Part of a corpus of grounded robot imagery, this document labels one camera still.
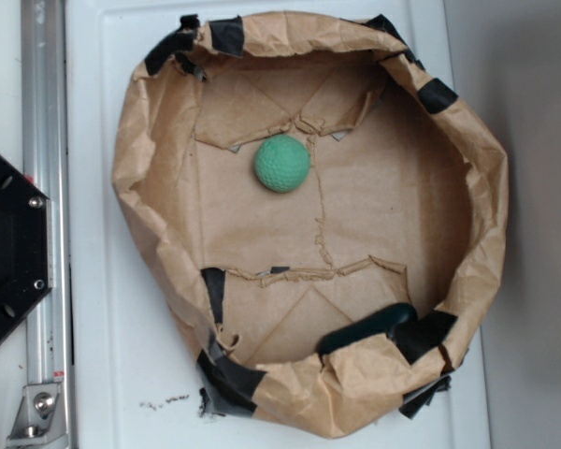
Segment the black hexagonal robot base plate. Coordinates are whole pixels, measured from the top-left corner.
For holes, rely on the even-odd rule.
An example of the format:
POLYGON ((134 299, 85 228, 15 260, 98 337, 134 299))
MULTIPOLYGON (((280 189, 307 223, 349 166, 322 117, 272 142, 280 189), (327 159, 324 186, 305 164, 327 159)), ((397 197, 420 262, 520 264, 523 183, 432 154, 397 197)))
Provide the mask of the black hexagonal robot base plate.
POLYGON ((49 205, 0 154, 0 345, 51 290, 49 205))

